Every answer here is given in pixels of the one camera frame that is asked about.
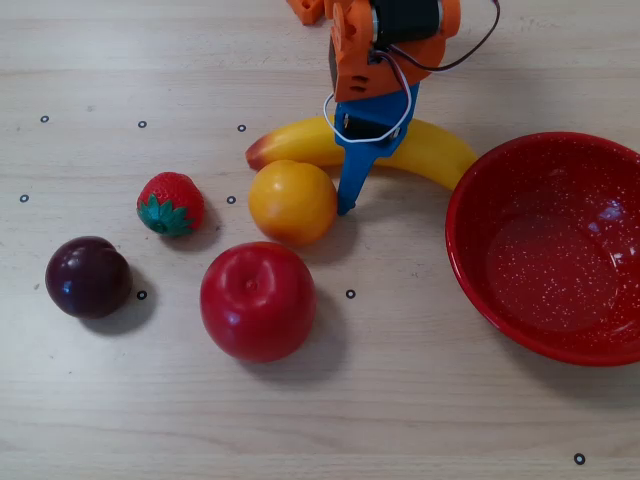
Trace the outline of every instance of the orange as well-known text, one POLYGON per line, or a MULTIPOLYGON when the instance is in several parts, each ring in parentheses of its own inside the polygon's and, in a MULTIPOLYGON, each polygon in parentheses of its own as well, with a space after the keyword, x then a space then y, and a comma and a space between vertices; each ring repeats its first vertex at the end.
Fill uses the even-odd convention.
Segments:
POLYGON ((256 175, 249 210, 262 233, 301 247, 329 231, 336 219, 338 196, 331 178, 320 168, 278 160, 256 175))

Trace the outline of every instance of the toy fruit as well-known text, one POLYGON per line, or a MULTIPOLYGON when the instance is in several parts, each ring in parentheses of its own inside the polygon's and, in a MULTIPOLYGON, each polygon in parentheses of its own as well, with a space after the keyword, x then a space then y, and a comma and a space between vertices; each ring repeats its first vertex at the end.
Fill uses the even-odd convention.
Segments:
POLYGON ((129 264, 100 237, 80 237, 53 254, 46 272, 47 291, 60 309, 74 317, 106 317, 122 306, 133 280, 129 264))
MULTIPOLYGON (((344 163, 344 149, 322 117, 282 127, 255 142, 246 153, 254 170, 288 159, 333 167, 344 163)), ((453 190, 462 175, 477 160, 473 150, 452 133, 421 120, 413 120, 404 142, 391 158, 376 166, 415 173, 453 190)))
POLYGON ((186 175, 161 173, 153 177, 138 198, 140 220, 160 235, 189 235, 204 218, 204 198, 186 175))
POLYGON ((313 279, 302 260, 268 242, 227 250, 202 281, 200 308, 211 338, 239 360, 265 363, 296 351, 316 311, 313 279))
POLYGON ((249 210, 262 232, 300 247, 320 239, 337 216, 336 188, 315 165, 280 160, 263 168, 249 191, 249 210))

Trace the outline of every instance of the banana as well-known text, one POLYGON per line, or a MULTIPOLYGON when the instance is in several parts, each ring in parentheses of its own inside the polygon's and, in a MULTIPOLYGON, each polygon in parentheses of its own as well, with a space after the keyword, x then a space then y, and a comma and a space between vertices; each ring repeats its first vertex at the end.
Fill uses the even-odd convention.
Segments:
MULTIPOLYGON (((254 170, 276 160, 333 167, 344 162, 344 149, 336 145, 325 119, 315 117, 265 135, 247 150, 246 157, 254 170)), ((477 159, 473 150, 452 133, 414 119, 393 157, 379 159, 376 166, 415 173, 453 190, 477 159)))

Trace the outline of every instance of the strawberry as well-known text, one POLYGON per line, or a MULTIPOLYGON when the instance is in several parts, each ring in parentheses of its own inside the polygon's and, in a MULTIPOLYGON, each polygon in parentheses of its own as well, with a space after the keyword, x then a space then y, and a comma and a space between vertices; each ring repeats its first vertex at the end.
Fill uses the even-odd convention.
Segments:
POLYGON ((138 197, 138 216, 160 235, 188 235, 202 224, 204 198, 186 175, 161 173, 147 183, 138 197))

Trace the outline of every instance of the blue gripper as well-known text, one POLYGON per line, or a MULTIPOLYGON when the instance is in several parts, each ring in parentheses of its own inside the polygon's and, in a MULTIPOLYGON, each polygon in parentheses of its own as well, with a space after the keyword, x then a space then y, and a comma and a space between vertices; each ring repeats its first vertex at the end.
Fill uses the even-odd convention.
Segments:
MULTIPOLYGON (((356 200, 375 161, 378 158, 391 157, 404 140, 409 122, 413 119, 419 89, 420 84, 411 87, 413 99, 411 112, 400 126, 398 134, 376 143, 348 143, 336 135, 336 143, 345 150, 344 167, 338 189, 338 215, 346 215, 356 206, 356 200)), ((407 95, 404 91, 367 100, 338 103, 335 127, 347 138, 349 137, 345 130, 351 119, 391 128, 398 123, 398 119, 402 117, 406 109, 407 95)))

